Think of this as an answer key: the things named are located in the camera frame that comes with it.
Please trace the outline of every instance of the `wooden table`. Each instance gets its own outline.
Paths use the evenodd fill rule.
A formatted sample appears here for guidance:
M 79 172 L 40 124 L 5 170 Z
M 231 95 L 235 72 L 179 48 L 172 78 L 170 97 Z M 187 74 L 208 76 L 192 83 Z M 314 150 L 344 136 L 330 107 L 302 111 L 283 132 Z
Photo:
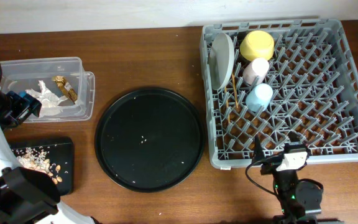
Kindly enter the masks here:
M 344 21 L 343 26 L 358 69 L 358 21 Z M 189 178 L 154 194 L 118 186 L 96 160 L 94 133 L 102 112 L 136 88 L 160 86 L 176 91 L 197 107 L 205 121 L 200 35 L 201 27 L 0 35 L 0 60 L 77 56 L 96 77 L 89 121 L 23 124 L 7 130 L 7 139 L 71 137 L 75 143 L 75 190 L 62 199 L 103 223 L 242 223 L 279 215 L 277 199 L 252 185 L 244 169 L 213 168 L 207 147 Z M 259 169 L 250 174 L 262 185 L 272 185 L 272 177 L 261 177 Z M 308 166 L 299 176 L 324 184 L 320 218 L 358 223 L 358 162 Z

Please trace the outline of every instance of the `plastic container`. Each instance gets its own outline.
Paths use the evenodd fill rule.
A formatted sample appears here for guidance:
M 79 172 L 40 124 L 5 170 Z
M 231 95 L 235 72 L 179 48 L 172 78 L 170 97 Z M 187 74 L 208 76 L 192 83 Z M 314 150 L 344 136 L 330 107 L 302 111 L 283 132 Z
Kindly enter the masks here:
M 275 46 L 264 83 L 273 88 L 266 111 L 245 105 L 255 87 L 244 82 L 248 65 L 239 53 L 252 30 L 272 35 Z M 208 54 L 219 33 L 235 47 L 234 74 L 239 108 L 234 106 L 232 82 L 227 93 L 211 88 Z M 358 73 L 342 24 L 334 19 L 234 22 L 203 27 L 201 68 L 207 107 L 209 158 L 218 169 L 246 167 L 259 134 L 266 156 L 283 150 L 294 131 L 307 141 L 309 164 L 358 161 Z
M 3 93 L 9 91 L 18 93 L 28 89 L 40 91 L 38 83 L 42 80 L 52 93 L 60 97 L 63 93 L 52 81 L 52 77 L 61 75 L 67 79 L 78 95 L 75 104 L 70 100 L 59 104 L 61 113 L 41 118 L 31 115 L 24 122 L 86 121 L 91 118 L 95 91 L 94 75 L 84 71 L 80 58 L 40 58 L 0 63 L 3 73 L 0 87 Z M 55 110 L 55 108 L 43 108 L 43 110 Z

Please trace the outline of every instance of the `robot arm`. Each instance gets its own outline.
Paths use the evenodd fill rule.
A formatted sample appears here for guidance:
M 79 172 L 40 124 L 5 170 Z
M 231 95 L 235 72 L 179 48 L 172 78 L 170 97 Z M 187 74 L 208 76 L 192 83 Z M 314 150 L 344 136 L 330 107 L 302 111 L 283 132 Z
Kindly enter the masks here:
M 246 176 L 253 184 L 276 196 L 280 202 L 283 215 L 274 217 L 274 223 L 325 223 L 318 222 L 316 218 L 321 213 L 323 185 L 315 180 L 299 180 L 296 173 L 306 165 L 310 150 L 306 144 L 299 141 L 295 133 L 288 133 L 288 137 L 291 142 L 285 144 L 283 152 L 265 157 L 256 136 L 255 156 L 246 169 Z M 265 189 L 249 177 L 247 171 L 254 165 L 262 165 L 262 175 L 273 175 L 273 191 Z
M 10 124 L 17 126 L 18 124 L 21 124 L 21 122 L 23 122 L 31 113 L 34 113 L 36 115 L 39 114 L 39 110 L 39 101 L 37 101 L 36 99 L 32 100 L 30 96 L 20 96 L 13 92 L 10 92 L 5 95 L 0 91 L 0 203 L 6 203 L 6 201 L 4 201 L 3 199 L 7 198 L 7 201 L 9 203 L 12 203 L 11 205 L 6 206 L 8 208 L 5 208 L 10 209 L 11 213 L 7 213 L 6 210 L 3 210 L 0 206 L 0 214 L 6 215 L 6 220 L 4 223 L 32 223 L 36 220 L 39 220 L 40 215 L 33 214 L 34 210 L 39 210 L 40 204 L 46 204 L 47 206 L 45 207 L 47 209 L 42 212 L 44 215 L 42 215 L 42 219 L 39 220 L 38 223 L 98 223 L 95 219 L 81 215 L 63 202 L 59 202 L 60 196 L 57 195 L 56 197 L 55 192 L 57 192 L 57 189 L 55 184 L 53 184 L 52 180 L 50 180 L 50 178 L 47 177 L 46 174 L 21 168 L 19 161 L 16 159 L 13 152 L 11 151 L 2 132 L 1 126 L 9 127 Z M 27 180 L 26 178 L 16 179 L 17 176 L 21 175 L 13 174 L 23 174 L 23 176 L 27 177 L 29 177 L 29 175 L 33 175 L 34 177 L 40 177 L 41 175 L 41 178 L 46 177 L 44 178 L 47 182 L 45 185 L 48 186 L 49 189 L 34 184 L 37 179 L 35 179 L 33 182 L 31 181 L 31 179 Z M 33 187 L 36 192 L 41 192 L 41 194 L 45 194 L 46 197 L 43 196 L 36 199 L 33 199 L 32 197 L 26 197 L 26 191 L 21 189 L 20 187 L 17 187 L 17 183 L 19 180 L 22 183 L 21 186 Z M 25 207 L 25 209 L 21 210 L 20 208 L 22 208 L 22 205 L 24 204 L 22 203 L 23 201 L 27 203 L 27 206 Z

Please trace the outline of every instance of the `light blue cup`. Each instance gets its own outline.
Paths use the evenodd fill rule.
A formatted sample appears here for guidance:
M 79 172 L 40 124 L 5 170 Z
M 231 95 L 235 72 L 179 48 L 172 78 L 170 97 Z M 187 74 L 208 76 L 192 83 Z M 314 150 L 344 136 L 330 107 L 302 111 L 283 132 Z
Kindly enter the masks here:
M 273 96 L 273 89 L 266 83 L 261 83 L 248 94 L 246 105 L 253 112 L 259 110 L 262 106 L 265 111 Z

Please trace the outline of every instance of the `gray dish rack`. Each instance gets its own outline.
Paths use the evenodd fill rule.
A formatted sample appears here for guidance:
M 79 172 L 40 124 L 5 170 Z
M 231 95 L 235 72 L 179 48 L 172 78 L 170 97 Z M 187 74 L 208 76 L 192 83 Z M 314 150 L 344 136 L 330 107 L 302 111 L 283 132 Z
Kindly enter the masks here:
M 248 110 L 245 99 L 255 86 L 242 72 L 249 63 L 239 53 L 247 33 L 264 30 L 275 41 L 274 55 L 264 79 L 273 88 L 273 100 L 265 111 Z M 218 33 L 233 40 L 233 84 L 224 90 L 211 88 L 208 55 Z M 209 158 L 218 169 L 246 167 L 259 134 L 264 154 L 274 155 L 289 142 L 294 131 L 312 152 L 309 164 L 358 161 L 358 73 L 338 20 L 233 22 L 203 27 L 200 41 L 201 69 L 207 106 Z

